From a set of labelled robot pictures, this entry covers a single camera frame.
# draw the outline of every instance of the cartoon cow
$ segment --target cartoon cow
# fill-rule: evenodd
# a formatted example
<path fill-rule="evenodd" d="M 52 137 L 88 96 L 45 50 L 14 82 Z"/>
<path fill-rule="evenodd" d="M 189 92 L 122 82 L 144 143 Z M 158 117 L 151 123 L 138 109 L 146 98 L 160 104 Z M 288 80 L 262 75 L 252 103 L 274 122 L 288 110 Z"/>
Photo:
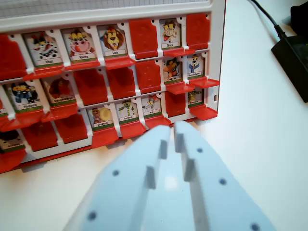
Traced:
<path fill-rule="evenodd" d="M 31 36 L 33 38 L 34 50 L 39 53 L 39 58 L 55 58 L 58 54 L 58 48 L 53 43 L 51 37 L 46 36 L 44 33 L 41 33 L 39 37 L 36 35 Z"/>
<path fill-rule="evenodd" d="M 86 39 L 86 37 L 88 37 L 88 34 L 86 32 L 81 33 L 79 29 L 76 29 L 70 34 L 70 57 L 73 57 L 74 55 L 89 54 L 95 52 L 95 49 L 91 47 L 91 44 Z"/>

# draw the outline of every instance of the grid paper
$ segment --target grid paper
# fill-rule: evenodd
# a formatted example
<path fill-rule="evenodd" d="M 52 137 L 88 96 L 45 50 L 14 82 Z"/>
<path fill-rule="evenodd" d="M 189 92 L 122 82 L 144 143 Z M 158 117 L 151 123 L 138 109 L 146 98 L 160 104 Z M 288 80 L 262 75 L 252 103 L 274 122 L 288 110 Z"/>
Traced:
<path fill-rule="evenodd" d="M 0 0 L 0 19 L 65 11 L 197 1 L 207 0 Z"/>

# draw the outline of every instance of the character card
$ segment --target character card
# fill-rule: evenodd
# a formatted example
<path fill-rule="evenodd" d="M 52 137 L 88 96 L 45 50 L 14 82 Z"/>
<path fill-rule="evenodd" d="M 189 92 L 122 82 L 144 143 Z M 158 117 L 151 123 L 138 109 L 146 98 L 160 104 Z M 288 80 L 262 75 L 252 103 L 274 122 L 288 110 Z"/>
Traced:
<path fill-rule="evenodd" d="M 23 141 L 16 130 L 0 132 L 0 151 L 2 153 L 22 149 L 24 147 Z"/>
<path fill-rule="evenodd" d="M 124 100 L 120 103 L 117 103 L 115 107 L 120 124 L 126 124 L 139 120 L 137 105 L 131 100 Z"/>
<path fill-rule="evenodd" d="M 93 39 L 82 27 L 61 30 L 72 63 L 96 60 Z"/>
<path fill-rule="evenodd" d="M 187 97 L 188 107 L 194 107 L 204 103 L 202 88 L 196 87 L 193 91 L 187 93 Z"/>
<path fill-rule="evenodd" d="M 149 95 L 141 99 L 144 118 L 162 114 L 160 99 L 156 95 Z"/>
<path fill-rule="evenodd" d="M 0 100 L 0 117 L 8 115 L 6 109 L 3 106 L 2 101 Z"/>
<path fill-rule="evenodd" d="M 205 60 L 201 56 L 201 54 L 193 54 L 187 56 L 187 78 L 199 78 L 203 77 L 205 74 L 204 66 Z"/>
<path fill-rule="evenodd" d="M 16 82 L 6 84 L 4 88 L 17 113 L 43 108 L 35 87 Z"/>
<path fill-rule="evenodd" d="M 181 82 L 183 80 L 181 62 L 177 58 L 164 59 L 163 69 L 165 84 Z"/>
<path fill-rule="evenodd" d="M 97 29 L 105 58 L 128 54 L 124 31 L 116 24 L 98 26 Z"/>
<path fill-rule="evenodd" d="M 56 41 L 44 31 L 23 34 L 23 37 L 36 68 L 63 63 Z"/>
<path fill-rule="evenodd" d="M 181 47 L 181 25 L 176 18 L 162 19 L 160 25 L 160 41 L 163 50 Z"/>
<path fill-rule="evenodd" d="M 88 109 L 87 111 L 93 131 L 109 128 L 114 125 L 111 111 L 109 109 L 105 107 L 95 107 Z"/>
<path fill-rule="evenodd" d="M 61 76 L 41 79 L 51 106 L 76 102 L 71 83 Z"/>

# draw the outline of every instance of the cartoon dog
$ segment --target cartoon dog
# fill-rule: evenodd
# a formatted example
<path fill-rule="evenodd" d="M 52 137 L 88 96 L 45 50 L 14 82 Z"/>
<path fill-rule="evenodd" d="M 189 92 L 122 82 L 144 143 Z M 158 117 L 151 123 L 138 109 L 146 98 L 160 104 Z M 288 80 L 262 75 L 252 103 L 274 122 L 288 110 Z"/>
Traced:
<path fill-rule="evenodd" d="M 191 70 L 191 73 L 194 73 L 194 70 L 200 66 L 198 58 L 199 57 L 196 54 L 192 56 L 192 62 L 188 66 L 189 69 Z"/>
<path fill-rule="evenodd" d="M 118 50 L 124 43 L 124 36 L 120 31 L 109 27 L 104 36 L 100 37 L 100 40 L 104 43 L 105 47 L 110 50 Z"/>
<path fill-rule="evenodd" d="M 51 83 L 48 92 L 55 99 L 59 98 L 60 95 L 69 95 L 71 93 L 69 89 L 69 81 L 62 77 L 55 79 Z"/>
<path fill-rule="evenodd" d="M 175 39 L 176 38 L 176 34 L 177 32 L 174 31 L 175 29 L 175 22 L 173 20 L 171 20 L 170 22 L 169 21 L 166 21 L 165 24 L 163 25 L 163 28 L 164 28 L 164 32 L 163 32 L 163 38 L 164 38 L 164 41 L 169 41 L 171 42 L 172 39 Z"/>
<path fill-rule="evenodd" d="M 153 95 L 153 96 L 149 95 L 148 105 L 142 106 L 142 108 L 143 109 L 151 108 L 153 110 L 155 102 L 157 102 L 157 101 L 158 101 L 158 97 L 156 95 Z"/>
<path fill-rule="evenodd" d="M 93 119 L 94 119 L 94 124 L 98 124 L 103 122 L 101 117 L 100 117 L 100 111 L 95 107 L 92 109 L 92 114 L 93 114 Z"/>
<path fill-rule="evenodd" d="M 179 64 L 180 62 L 177 60 L 177 58 L 167 60 L 166 66 L 164 67 L 164 71 L 168 72 L 169 77 L 178 76 L 179 74 L 177 68 Z"/>
<path fill-rule="evenodd" d="M 35 88 L 27 85 L 25 82 L 20 82 L 18 84 L 12 83 L 11 88 L 16 103 L 21 103 L 23 99 L 26 99 L 28 103 L 39 101 Z"/>
<path fill-rule="evenodd" d="M 40 59 L 43 59 L 44 57 L 54 58 L 57 56 L 58 50 L 57 47 L 54 45 L 51 37 L 46 36 L 46 40 L 44 33 L 41 33 L 39 37 L 35 35 L 32 35 L 31 37 L 33 38 L 33 44 L 35 45 L 34 50 L 39 53 Z"/>
<path fill-rule="evenodd" d="M 86 37 L 88 37 L 88 34 L 86 32 L 81 33 L 79 29 L 76 29 L 70 34 L 70 57 L 73 57 L 74 55 L 89 54 L 95 52 L 95 49 L 91 47 L 91 44 L 86 39 Z"/>

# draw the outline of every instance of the white table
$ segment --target white table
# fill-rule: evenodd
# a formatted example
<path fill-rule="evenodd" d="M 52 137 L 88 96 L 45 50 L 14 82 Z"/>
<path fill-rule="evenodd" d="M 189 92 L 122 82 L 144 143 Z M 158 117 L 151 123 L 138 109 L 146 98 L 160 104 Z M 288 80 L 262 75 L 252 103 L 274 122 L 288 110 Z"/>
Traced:
<path fill-rule="evenodd" d="M 304 2 L 260 0 L 287 35 L 294 32 L 282 21 Z M 308 227 L 308 105 L 271 53 L 275 42 L 272 25 L 249 1 L 228 0 L 219 115 L 192 125 L 277 230 L 301 231 Z M 96 175 L 132 142 L 1 174 L 0 230 L 62 230 Z"/>

